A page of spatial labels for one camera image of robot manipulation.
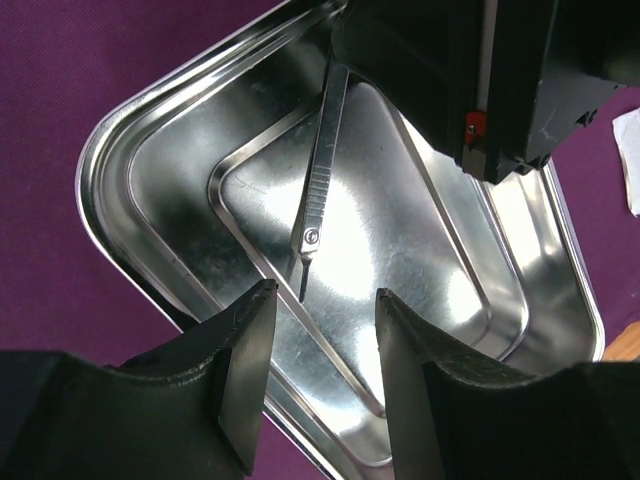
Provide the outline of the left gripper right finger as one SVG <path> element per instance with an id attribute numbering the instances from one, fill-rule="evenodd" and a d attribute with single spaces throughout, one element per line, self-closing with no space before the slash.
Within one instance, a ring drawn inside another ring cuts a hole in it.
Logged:
<path id="1" fill-rule="evenodd" d="M 376 335 L 398 479 L 635 479 L 639 366 L 537 376 L 423 320 L 388 289 Z"/>

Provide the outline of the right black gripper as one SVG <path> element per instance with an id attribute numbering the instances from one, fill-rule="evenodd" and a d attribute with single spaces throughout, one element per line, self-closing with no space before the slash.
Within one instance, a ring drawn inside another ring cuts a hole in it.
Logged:
<path id="1" fill-rule="evenodd" d="M 332 43 L 436 151 L 492 184 L 543 168 L 639 83 L 635 1 L 350 1 Z"/>

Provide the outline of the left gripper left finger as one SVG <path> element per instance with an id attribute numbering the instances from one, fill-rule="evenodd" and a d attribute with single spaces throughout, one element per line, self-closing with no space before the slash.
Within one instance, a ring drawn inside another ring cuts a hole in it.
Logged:
<path id="1" fill-rule="evenodd" d="M 5 479 L 242 479 L 254 470 L 277 283 L 118 367 L 1 355 Z"/>

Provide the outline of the steel scalpel handle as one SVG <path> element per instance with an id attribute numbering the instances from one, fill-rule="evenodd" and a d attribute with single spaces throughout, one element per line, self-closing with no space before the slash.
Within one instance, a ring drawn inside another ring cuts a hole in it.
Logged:
<path id="1" fill-rule="evenodd" d="M 332 166 L 337 149 L 349 69 L 331 52 L 325 71 L 322 102 L 299 205 L 296 250 L 302 264 L 299 301 L 304 302 L 311 262 L 319 250 Z"/>

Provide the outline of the steel instrument tray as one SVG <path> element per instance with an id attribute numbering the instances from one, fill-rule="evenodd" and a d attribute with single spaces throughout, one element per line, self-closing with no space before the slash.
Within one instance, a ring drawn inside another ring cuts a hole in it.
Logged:
<path id="1" fill-rule="evenodd" d="M 464 174 L 352 79 L 309 281 L 291 246 L 335 2 L 284 2 L 94 129 L 76 198 L 95 245 L 177 327 L 279 284 L 265 407 L 332 479 L 394 475 L 375 299 L 538 375 L 604 351 L 553 166 Z"/>

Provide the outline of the purple surgical wrap cloth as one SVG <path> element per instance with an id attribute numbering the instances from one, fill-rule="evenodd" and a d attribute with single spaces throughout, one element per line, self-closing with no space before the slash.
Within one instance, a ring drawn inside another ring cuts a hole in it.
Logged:
<path id="1" fill-rule="evenodd" d="M 97 250 L 78 213 L 100 120 L 272 8 L 269 1 L 5 1 L 1 5 L 1 346 L 120 364 L 175 328 Z M 554 153 L 605 327 L 639 319 L 639 221 L 613 122 L 621 88 Z"/>

